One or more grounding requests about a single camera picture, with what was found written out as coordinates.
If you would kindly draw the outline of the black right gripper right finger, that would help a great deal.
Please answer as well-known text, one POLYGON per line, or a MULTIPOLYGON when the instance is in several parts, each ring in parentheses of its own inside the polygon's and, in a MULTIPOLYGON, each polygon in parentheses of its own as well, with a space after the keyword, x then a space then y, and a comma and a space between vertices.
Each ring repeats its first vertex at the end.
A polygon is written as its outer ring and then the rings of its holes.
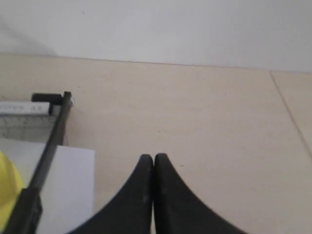
POLYGON ((157 234, 240 234, 184 183, 168 156, 154 160, 154 220, 157 234))

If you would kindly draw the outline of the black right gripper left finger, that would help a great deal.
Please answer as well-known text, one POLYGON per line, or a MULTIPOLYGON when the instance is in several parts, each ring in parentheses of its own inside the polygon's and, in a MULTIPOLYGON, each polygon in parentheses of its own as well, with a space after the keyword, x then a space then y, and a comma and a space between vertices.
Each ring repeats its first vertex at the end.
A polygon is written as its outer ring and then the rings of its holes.
POLYGON ((153 159, 141 155, 119 192, 72 234, 149 234, 152 218, 153 159))

